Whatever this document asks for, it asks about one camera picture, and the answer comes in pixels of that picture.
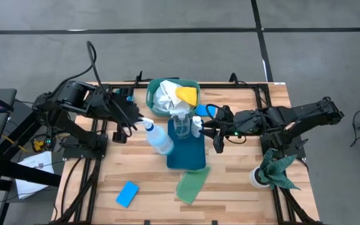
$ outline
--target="blue tray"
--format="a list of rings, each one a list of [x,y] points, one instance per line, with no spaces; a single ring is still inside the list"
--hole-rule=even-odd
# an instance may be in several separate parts
[[[174,149],[167,156],[167,167],[170,169],[203,169],[206,165],[205,160],[205,141],[204,135],[196,138],[191,134],[187,138],[179,139],[174,131],[173,120],[167,122],[167,134],[173,140]]]

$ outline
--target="concrete floor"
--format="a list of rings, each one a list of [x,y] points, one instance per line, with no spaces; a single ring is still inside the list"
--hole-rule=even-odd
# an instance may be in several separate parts
[[[360,1],[259,0],[258,7],[264,28],[360,28]],[[179,27],[254,28],[251,2],[0,0],[0,30]],[[309,138],[305,150],[321,221],[360,224],[360,140],[349,147],[352,116],[360,110],[360,32],[278,32],[264,38],[273,79],[287,83],[293,105],[330,96],[346,115],[337,126],[317,127],[303,138]],[[134,79],[140,70],[144,78],[225,81],[235,72],[243,81],[266,80],[254,32],[6,34],[0,35],[0,88],[16,88],[17,98],[33,101],[88,67],[87,40],[97,49],[103,81]],[[54,199],[40,195],[11,204],[5,224],[47,223]]]

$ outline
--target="wooden tabletop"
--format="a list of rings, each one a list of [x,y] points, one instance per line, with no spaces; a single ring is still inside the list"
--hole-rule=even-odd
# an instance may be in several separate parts
[[[269,90],[273,106],[291,106],[285,84],[269,83]],[[154,116],[146,106],[146,89],[135,89],[134,95],[141,114],[167,128],[168,119]],[[254,92],[250,89],[202,89],[201,104],[208,103],[229,105],[234,113],[257,107]],[[92,119],[78,116],[76,123],[90,130]],[[218,220],[219,224],[277,224],[271,190],[256,189],[248,181],[249,172],[263,159],[258,137],[248,137],[245,144],[232,144],[224,140],[222,154],[217,154],[213,140],[205,137],[206,162],[211,172],[196,200],[188,205],[180,201],[175,193],[184,170],[167,168],[166,156],[158,155],[149,146],[143,126],[137,128],[139,131],[133,132],[126,144],[108,144],[99,174],[93,224],[142,224],[146,219],[151,224],[211,224],[212,220]],[[108,123],[110,139],[115,130],[116,124]],[[71,159],[65,163],[56,199],[58,215],[61,214],[63,186],[75,161]],[[77,165],[69,180],[65,209],[78,194],[83,166],[84,160]],[[301,188],[301,191],[291,190],[292,195],[308,215],[318,220],[306,168],[295,161],[287,168],[287,176]],[[116,203],[116,198],[126,181],[132,181],[140,189],[129,207],[123,208]],[[281,192],[280,195],[284,220],[288,220],[285,199]],[[83,202],[82,219],[86,217],[88,199],[87,195]]]

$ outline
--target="green cloth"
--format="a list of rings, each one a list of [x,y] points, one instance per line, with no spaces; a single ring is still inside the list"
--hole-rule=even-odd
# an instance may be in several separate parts
[[[209,166],[196,171],[187,171],[177,185],[178,198],[187,204],[193,203],[197,194],[203,188],[211,168]]]

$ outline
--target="potted plant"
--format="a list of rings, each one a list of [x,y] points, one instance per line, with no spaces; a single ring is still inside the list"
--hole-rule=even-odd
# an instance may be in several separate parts
[[[255,188],[266,188],[270,186],[270,188],[273,189],[276,185],[284,189],[300,190],[283,173],[297,158],[297,155],[273,161],[273,151],[277,150],[270,148],[266,151],[261,165],[249,173],[249,182]]]

